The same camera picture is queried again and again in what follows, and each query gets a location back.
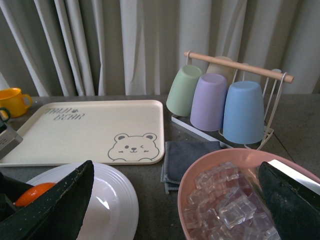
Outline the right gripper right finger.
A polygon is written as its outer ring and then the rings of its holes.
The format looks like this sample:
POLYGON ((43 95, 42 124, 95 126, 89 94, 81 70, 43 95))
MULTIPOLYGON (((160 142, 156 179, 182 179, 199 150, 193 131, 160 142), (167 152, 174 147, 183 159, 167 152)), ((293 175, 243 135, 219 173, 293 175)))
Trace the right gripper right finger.
POLYGON ((320 196, 264 161, 258 179, 266 206, 282 240, 320 238, 320 196))

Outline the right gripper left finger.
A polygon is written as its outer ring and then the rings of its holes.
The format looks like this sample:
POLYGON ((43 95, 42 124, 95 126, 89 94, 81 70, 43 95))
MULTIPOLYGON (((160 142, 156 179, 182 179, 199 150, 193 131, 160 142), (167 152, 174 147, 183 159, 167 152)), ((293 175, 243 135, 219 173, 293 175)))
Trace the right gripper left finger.
POLYGON ((0 223, 2 240, 77 239, 92 195, 94 165, 87 160, 33 202, 0 223))

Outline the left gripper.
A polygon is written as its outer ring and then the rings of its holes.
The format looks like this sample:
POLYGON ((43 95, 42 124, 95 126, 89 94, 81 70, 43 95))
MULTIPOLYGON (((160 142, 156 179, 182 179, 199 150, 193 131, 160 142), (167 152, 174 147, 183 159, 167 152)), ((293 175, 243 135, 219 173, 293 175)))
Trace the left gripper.
POLYGON ((9 152, 17 147, 23 138, 3 119, 0 119, 0 159, 3 159, 9 152))

